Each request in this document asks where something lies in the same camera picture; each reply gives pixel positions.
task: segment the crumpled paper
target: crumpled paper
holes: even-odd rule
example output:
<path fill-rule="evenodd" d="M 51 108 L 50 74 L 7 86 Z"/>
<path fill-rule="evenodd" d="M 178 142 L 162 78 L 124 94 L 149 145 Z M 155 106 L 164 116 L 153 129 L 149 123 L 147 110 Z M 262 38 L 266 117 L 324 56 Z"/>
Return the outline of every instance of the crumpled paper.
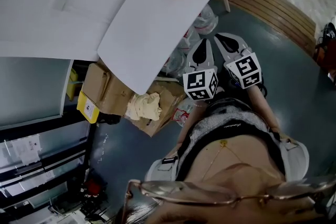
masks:
<path fill-rule="evenodd" d="M 158 121 L 162 109 L 159 107 L 160 95 L 155 92 L 151 95 L 134 94 L 133 98 L 127 105 L 126 116 L 132 120 L 138 121 L 140 118 L 146 118 Z"/>

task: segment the cardboard box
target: cardboard box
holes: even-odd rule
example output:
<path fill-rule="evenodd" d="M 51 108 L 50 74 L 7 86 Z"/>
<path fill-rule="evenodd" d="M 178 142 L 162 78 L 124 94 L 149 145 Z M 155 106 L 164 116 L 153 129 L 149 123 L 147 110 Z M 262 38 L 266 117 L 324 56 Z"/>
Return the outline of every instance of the cardboard box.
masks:
<path fill-rule="evenodd" d="M 160 95 L 159 106 L 162 109 L 160 119 L 152 121 L 141 118 L 139 121 L 134 121 L 128 118 L 136 127 L 149 136 L 153 136 L 170 122 L 177 105 L 186 97 L 183 87 L 176 82 L 154 81 L 147 93 L 154 92 Z"/>
<path fill-rule="evenodd" d="M 99 60 L 89 66 L 82 88 L 100 112 L 124 116 L 134 92 Z"/>

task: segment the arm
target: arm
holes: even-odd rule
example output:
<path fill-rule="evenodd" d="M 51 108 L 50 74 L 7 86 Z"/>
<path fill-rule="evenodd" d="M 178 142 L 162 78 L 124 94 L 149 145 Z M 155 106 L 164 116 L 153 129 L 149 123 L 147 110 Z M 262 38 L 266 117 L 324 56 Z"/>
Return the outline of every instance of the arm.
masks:
<path fill-rule="evenodd" d="M 181 129 L 180 135 L 178 136 L 177 139 L 177 145 L 167 154 L 166 157 L 169 157 L 173 155 L 182 145 L 185 137 L 187 136 L 187 133 L 189 129 L 199 120 L 202 118 L 206 107 L 207 103 L 204 101 L 196 101 L 193 107 L 193 110 L 189 114 L 188 119 L 185 121 L 183 128 Z"/>
<path fill-rule="evenodd" d="M 273 132 L 280 133 L 281 131 L 279 123 L 259 88 L 256 85 L 251 86 L 247 88 L 247 93 L 250 98 L 253 110 L 257 112 L 262 118 L 264 118 Z"/>

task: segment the person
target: person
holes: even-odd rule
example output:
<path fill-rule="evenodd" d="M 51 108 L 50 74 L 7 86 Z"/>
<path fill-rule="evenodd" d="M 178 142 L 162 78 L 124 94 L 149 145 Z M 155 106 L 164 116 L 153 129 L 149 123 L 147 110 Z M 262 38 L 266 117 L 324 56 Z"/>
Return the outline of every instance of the person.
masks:
<path fill-rule="evenodd" d="M 157 206 L 136 221 L 136 212 L 124 208 L 119 221 L 250 224 L 321 220 L 324 215 L 314 209 L 310 198 L 297 195 L 291 199 L 286 189 L 276 190 L 285 193 L 278 199 L 285 197 L 286 201 L 260 198 L 272 186 L 303 179 L 308 170 L 308 151 L 302 143 L 282 134 L 258 86 L 242 90 L 226 71 L 218 77 L 220 82 L 225 81 L 217 89 L 220 92 L 210 103 L 195 102 L 177 145 L 152 164 L 143 185 L 135 183 L 154 198 Z M 131 196 L 129 188 L 127 197 Z M 221 202 L 225 206 L 213 206 Z"/>

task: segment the eyeglasses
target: eyeglasses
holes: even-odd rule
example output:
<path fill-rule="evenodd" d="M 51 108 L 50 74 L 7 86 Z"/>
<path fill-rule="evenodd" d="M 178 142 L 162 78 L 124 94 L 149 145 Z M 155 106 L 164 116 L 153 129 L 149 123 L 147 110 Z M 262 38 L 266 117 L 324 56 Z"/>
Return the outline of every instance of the eyeglasses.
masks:
<path fill-rule="evenodd" d="M 285 182 L 266 189 L 265 194 L 255 196 L 238 196 L 233 190 L 208 185 L 178 181 L 130 180 L 127 185 L 121 224 L 126 222 L 128 201 L 133 197 L 132 187 L 137 188 L 142 195 L 161 201 L 191 206 L 235 206 L 244 199 L 293 200 L 312 196 L 332 189 L 336 185 L 336 175 L 321 176 L 300 181 Z"/>

